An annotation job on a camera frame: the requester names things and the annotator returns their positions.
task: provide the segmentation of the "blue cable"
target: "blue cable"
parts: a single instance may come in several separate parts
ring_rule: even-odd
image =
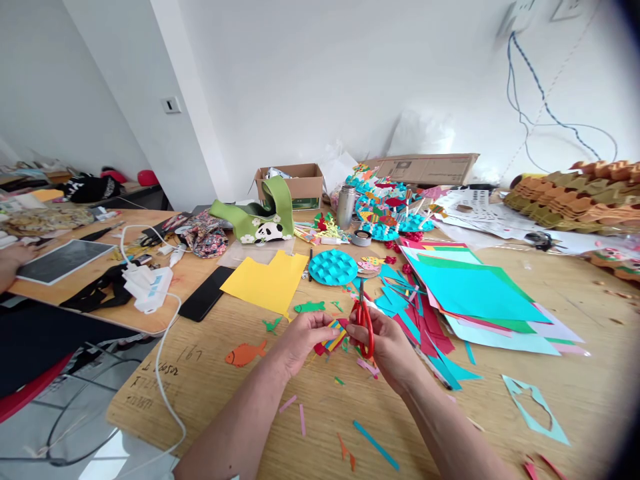
[[[615,141],[615,139],[608,132],[606,132],[605,130],[603,130],[601,128],[594,127],[592,125],[585,125],[585,124],[582,124],[582,123],[562,123],[551,112],[551,110],[550,110],[550,108],[549,108],[549,106],[547,104],[547,100],[546,100],[546,97],[545,97],[544,89],[542,88],[542,85],[540,84],[540,80],[538,79],[538,76],[537,76],[533,66],[531,65],[531,62],[529,61],[529,58],[526,56],[526,54],[524,53],[524,51],[522,50],[522,48],[518,44],[518,40],[517,40],[517,38],[515,36],[515,32],[512,32],[511,35],[509,36],[509,43],[507,44],[507,58],[509,60],[509,77],[507,79],[507,99],[509,100],[509,104],[511,105],[511,107],[514,110],[516,110],[516,112],[518,112],[519,122],[525,127],[525,130],[527,132],[527,138],[525,139],[525,150],[526,150],[527,156],[528,156],[529,160],[532,162],[532,164],[534,164],[540,170],[548,172],[547,170],[544,170],[538,164],[536,164],[536,162],[534,162],[534,160],[531,158],[531,155],[530,155],[530,152],[529,152],[529,144],[527,142],[528,137],[529,137],[529,126],[523,122],[523,119],[526,120],[527,122],[529,122],[529,124],[531,124],[531,125],[533,125],[533,122],[530,120],[530,118],[528,118],[528,116],[524,112],[522,112],[522,110],[520,110],[520,103],[519,103],[519,100],[518,100],[518,97],[517,97],[517,90],[516,90],[516,86],[515,86],[515,70],[513,69],[513,62],[512,62],[512,59],[511,59],[511,42],[513,42],[513,44],[516,46],[516,48],[518,49],[518,52],[520,52],[520,55],[522,56],[523,60],[527,64],[527,66],[528,66],[528,68],[529,68],[529,70],[530,70],[530,72],[531,72],[531,74],[533,76],[533,79],[536,82],[538,90],[540,90],[540,94],[542,96],[542,100],[544,102],[545,109],[546,109],[547,113],[549,114],[549,116],[555,122],[555,123],[538,124],[537,126],[539,126],[539,127],[560,126],[560,127],[572,130],[574,132],[575,137],[578,140],[578,142],[580,142],[580,144],[582,144],[585,148],[590,150],[594,154],[594,156],[596,156],[596,158],[598,158],[598,160],[602,160],[600,155],[598,155],[598,153],[593,148],[588,146],[582,140],[582,138],[580,138],[580,134],[579,134],[578,130],[573,128],[572,125],[598,130],[598,131],[604,133],[606,136],[608,136],[608,138],[613,143],[614,150],[615,150],[613,161],[615,161],[617,159],[617,156],[618,156],[618,145],[617,145],[617,142]],[[514,100],[513,101],[511,100],[511,96],[510,96],[510,86],[511,86],[512,79],[513,79],[513,96],[514,96]]]

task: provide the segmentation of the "hand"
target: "hand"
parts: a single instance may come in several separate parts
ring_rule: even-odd
[[[316,343],[336,338],[340,330],[329,328],[333,318],[323,312],[306,312],[289,324],[269,356],[277,359],[285,368],[287,379],[295,376]]]
[[[37,256],[38,254],[33,247],[26,247],[21,242],[16,242],[0,250],[0,263],[14,263],[16,267],[21,267]]]
[[[411,348],[402,327],[398,323],[382,314],[379,310],[370,308],[371,324],[373,326],[373,358],[382,376],[389,386],[401,397],[416,382],[433,382],[430,375],[424,375],[425,368]],[[369,332],[366,328],[355,323],[355,311],[349,316],[350,324],[347,333],[351,337],[352,345],[355,340],[369,346]]]

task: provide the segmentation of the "red scissors handle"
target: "red scissors handle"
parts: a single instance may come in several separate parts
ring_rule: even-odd
[[[371,324],[371,316],[369,315],[369,308],[366,304],[360,303],[360,300],[354,300],[353,308],[351,312],[355,310],[355,322],[357,325],[364,327],[369,332],[369,346],[356,340],[356,345],[360,347],[362,356],[366,359],[370,359],[373,356],[373,326]]]

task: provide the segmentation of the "floor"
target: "floor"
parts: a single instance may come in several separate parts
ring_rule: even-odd
[[[136,345],[119,353],[124,358],[144,359],[154,343]],[[79,376],[92,378],[112,365],[112,357],[102,355],[92,364],[78,372]],[[129,378],[137,364],[126,362],[114,366],[98,378],[100,383],[119,389]],[[67,378],[45,390],[37,400],[55,405],[66,404],[84,382]],[[88,385],[63,415],[53,434],[54,439],[62,437],[51,448],[52,457],[78,458],[106,440],[115,430],[105,421],[107,406],[112,392]],[[32,457],[46,445],[51,427],[59,415],[59,410],[30,404],[12,418],[0,424],[0,457]],[[68,467],[53,467],[44,463],[0,461],[0,480],[112,480],[138,465],[162,453],[146,442],[130,437],[122,432],[100,450],[88,458]],[[162,479],[173,469],[175,457],[166,455],[150,465],[127,475],[127,480]]]

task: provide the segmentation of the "wooden table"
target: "wooden table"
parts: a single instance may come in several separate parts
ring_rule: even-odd
[[[308,220],[315,212],[296,213],[296,220]],[[439,232],[426,236],[442,237]],[[314,247],[318,253],[330,247]],[[401,255],[385,250],[381,243],[372,248],[381,257]],[[296,240],[295,250],[308,255],[309,246]],[[552,357],[473,346],[477,365],[471,365],[463,343],[454,338],[456,350],[450,358],[460,366],[482,375],[478,381],[463,382],[463,390],[453,393],[466,415],[482,425],[484,436],[498,454],[516,466],[526,478],[521,464],[524,455],[542,453],[568,478],[601,477],[612,462],[617,433],[629,423],[628,395],[636,376],[627,371],[639,333],[635,307],[629,300],[605,294],[605,288],[636,293],[622,282],[576,257],[561,257],[536,251],[484,249],[478,252],[487,264],[498,265],[533,298],[552,310],[587,342],[590,357]],[[607,286],[595,285],[602,280]],[[367,292],[380,295],[379,279],[367,282]],[[338,312],[330,301],[339,301],[347,312],[352,302],[339,287],[326,287],[307,280],[300,282],[291,302],[293,307],[307,301],[322,301],[327,311]],[[262,319],[278,315],[260,307],[223,295],[202,323],[178,319],[168,332],[161,365],[167,396],[187,426],[187,438],[175,453],[182,456],[217,412],[231,398],[247,376],[252,364],[237,369],[225,363],[225,356],[240,343],[258,345],[267,339],[267,349],[277,336],[265,332]],[[608,318],[625,322],[616,324]],[[276,328],[282,334],[286,322]],[[155,380],[157,347],[116,394],[107,412],[110,423],[152,445],[167,449],[180,438],[180,430],[160,398]],[[261,463],[260,478],[396,478],[392,466],[356,431],[356,419],[400,464],[401,478],[424,479],[436,475],[435,464],[425,448],[411,416],[400,398],[381,378],[374,380],[356,364],[353,348],[338,349],[330,360],[311,361],[287,386],[283,402],[297,395],[305,408],[307,436],[302,438],[298,408],[276,415]],[[567,434],[572,447],[529,430],[512,402],[501,375],[508,375],[540,388],[552,412]],[[334,381],[337,376],[344,385]],[[549,419],[532,399],[522,395],[525,408],[543,425]],[[341,460],[336,435],[340,432],[347,448],[357,458],[356,474],[349,462]],[[548,469],[539,467],[539,472]]]
[[[82,238],[89,233],[102,230],[110,225],[114,225],[120,221],[126,223],[122,227],[107,233],[100,238],[101,243],[111,245],[119,245],[120,240],[112,237],[113,233],[121,233],[121,229],[127,225],[150,225],[154,226],[163,220],[171,218],[178,212],[158,211],[158,210],[122,210],[122,215],[112,218],[105,222],[96,222],[86,227],[73,230],[66,235],[58,237],[56,242],[46,249],[42,249],[40,254],[44,254],[54,248],[64,245],[68,240]],[[144,227],[132,227],[127,230],[125,242],[135,240]],[[157,254],[158,248],[162,245],[152,248],[147,253],[153,255],[153,263],[159,263],[160,266],[166,267],[169,264],[169,255],[160,256]],[[38,283],[27,280],[17,279],[9,289],[10,293],[23,295],[25,297],[38,300],[50,305],[59,305],[68,298],[72,297],[84,286],[100,277],[108,268],[118,264],[120,260],[116,260],[112,253],[106,253],[102,257],[92,261],[80,270],[73,272],[68,277],[63,278],[54,285],[40,285]],[[216,259],[203,260],[194,255],[184,255],[182,260],[173,268],[173,279],[171,280],[171,292],[178,295],[182,301],[200,286],[200,284],[211,274],[216,268]],[[120,307],[100,309],[94,313],[86,314],[87,316],[104,320],[128,329],[158,334],[166,330],[169,322],[173,318],[177,300],[173,297],[165,299],[165,304],[156,313],[145,315],[136,310],[133,301]]]

